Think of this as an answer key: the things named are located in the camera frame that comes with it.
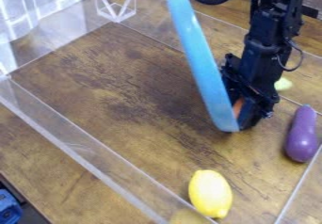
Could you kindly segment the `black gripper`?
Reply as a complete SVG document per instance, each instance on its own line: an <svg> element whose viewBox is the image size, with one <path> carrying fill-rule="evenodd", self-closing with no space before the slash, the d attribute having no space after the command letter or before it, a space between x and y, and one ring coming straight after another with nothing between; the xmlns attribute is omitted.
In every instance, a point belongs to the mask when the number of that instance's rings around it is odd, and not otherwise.
<svg viewBox="0 0 322 224"><path fill-rule="evenodd" d="M280 102L275 83L281 79L289 58L291 47L285 43L265 43L250 35L245 38L242 56L226 55L222 75L232 105L240 97L246 100L237 117L241 130L272 117Z"/></svg>

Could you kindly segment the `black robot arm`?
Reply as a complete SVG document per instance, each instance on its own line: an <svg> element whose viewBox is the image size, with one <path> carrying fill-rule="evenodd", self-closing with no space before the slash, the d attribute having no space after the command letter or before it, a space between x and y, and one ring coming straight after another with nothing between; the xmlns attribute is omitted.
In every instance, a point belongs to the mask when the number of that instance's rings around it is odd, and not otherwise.
<svg viewBox="0 0 322 224"><path fill-rule="evenodd" d="M304 0L252 0L250 29L241 56L226 55L224 81L238 125L253 127L273 114L280 95L275 84L289 72L291 54L300 47Z"/></svg>

